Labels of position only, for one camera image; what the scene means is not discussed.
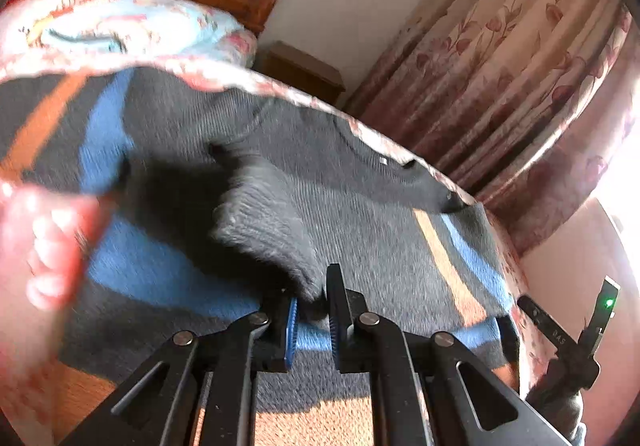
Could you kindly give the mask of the grey-gloved right hand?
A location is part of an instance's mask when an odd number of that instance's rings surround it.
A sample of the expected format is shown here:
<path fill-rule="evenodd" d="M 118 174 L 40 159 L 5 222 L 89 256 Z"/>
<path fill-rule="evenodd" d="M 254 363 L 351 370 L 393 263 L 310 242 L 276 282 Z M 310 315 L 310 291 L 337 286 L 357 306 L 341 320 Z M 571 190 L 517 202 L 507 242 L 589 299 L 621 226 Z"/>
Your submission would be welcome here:
<path fill-rule="evenodd" d="M 526 402 L 570 444 L 585 444 L 587 427 L 582 422 L 584 400 L 567 373 L 564 362 L 557 358 L 550 360 L 546 373 L 528 392 Z"/>

